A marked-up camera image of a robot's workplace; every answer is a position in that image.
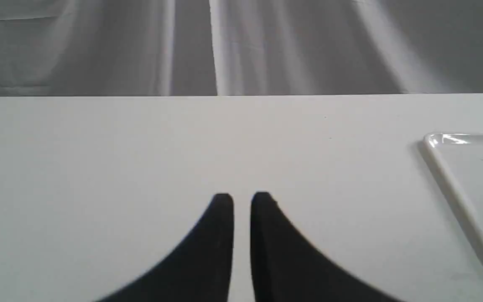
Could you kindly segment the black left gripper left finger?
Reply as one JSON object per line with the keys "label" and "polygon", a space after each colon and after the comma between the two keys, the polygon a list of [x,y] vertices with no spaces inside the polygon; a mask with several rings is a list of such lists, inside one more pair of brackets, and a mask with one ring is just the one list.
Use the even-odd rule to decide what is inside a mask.
{"label": "black left gripper left finger", "polygon": [[234,201],[217,193],[161,262],[104,302],[226,302],[232,272]]}

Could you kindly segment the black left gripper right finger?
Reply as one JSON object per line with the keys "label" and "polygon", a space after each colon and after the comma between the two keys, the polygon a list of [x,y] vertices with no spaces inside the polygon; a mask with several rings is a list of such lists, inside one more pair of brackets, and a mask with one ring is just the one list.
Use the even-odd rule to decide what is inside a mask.
{"label": "black left gripper right finger", "polygon": [[268,192],[251,201],[250,258],[257,302],[394,302],[314,248]]}

